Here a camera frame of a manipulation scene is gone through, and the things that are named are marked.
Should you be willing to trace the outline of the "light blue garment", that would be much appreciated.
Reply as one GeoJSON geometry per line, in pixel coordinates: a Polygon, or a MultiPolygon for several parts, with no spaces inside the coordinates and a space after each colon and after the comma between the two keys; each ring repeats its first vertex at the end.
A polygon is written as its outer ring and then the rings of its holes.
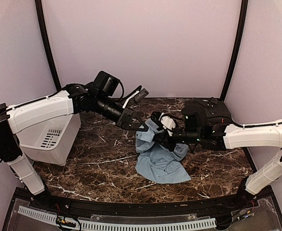
{"type": "Polygon", "coordinates": [[[181,161],[189,151],[186,144],[177,144],[169,151],[153,141],[158,125],[150,118],[145,121],[147,131],[138,131],[135,135],[135,150],[138,153],[135,169],[145,179],[158,184],[177,184],[190,181],[191,178],[181,161]]]}

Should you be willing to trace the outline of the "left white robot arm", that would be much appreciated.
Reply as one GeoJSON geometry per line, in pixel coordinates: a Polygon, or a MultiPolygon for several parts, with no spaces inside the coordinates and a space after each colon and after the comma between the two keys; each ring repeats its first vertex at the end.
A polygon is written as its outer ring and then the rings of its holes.
{"type": "Polygon", "coordinates": [[[94,112],[124,130],[147,131],[138,114],[118,104],[111,94],[109,88],[93,82],[69,84],[36,100],[0,105],[0,162],[8,164],[43,209],[52,209],[55,200],[31,160],[65,165],[81,126],[81,113],[94,112]]]}

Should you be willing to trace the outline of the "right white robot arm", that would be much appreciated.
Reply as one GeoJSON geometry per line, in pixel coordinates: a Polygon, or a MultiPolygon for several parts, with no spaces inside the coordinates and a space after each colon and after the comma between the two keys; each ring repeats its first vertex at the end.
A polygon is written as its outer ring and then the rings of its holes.
{"type": "Polygon", "coordinates": [[[232,205],[242,209],[266,186],[282,176],[282,119],[266,124],[240,125],[234,122],[213,126],[200,113],[182,113],[184,127],[176,125],[176,118],[165,113],[153,112],[151,120],[160,131],[154,141],[174,151],[175,146],[198,144],[213,151],[242,147],[278,147],[279,151],[260,170],[241,181],[232,205]]]}

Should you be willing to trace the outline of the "black pinstriped shirt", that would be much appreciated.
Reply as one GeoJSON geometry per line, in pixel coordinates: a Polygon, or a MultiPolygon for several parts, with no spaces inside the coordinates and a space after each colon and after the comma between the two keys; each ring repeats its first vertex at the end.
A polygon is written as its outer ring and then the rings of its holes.
{"type": "Polygon", "coordinates": [[[232,123],[232,114],[223,101],[218,98],[191,98],[184,103],[185,106],[197,105],[205,109],[208,118],[208,124],[230,124],[232,123]]]}

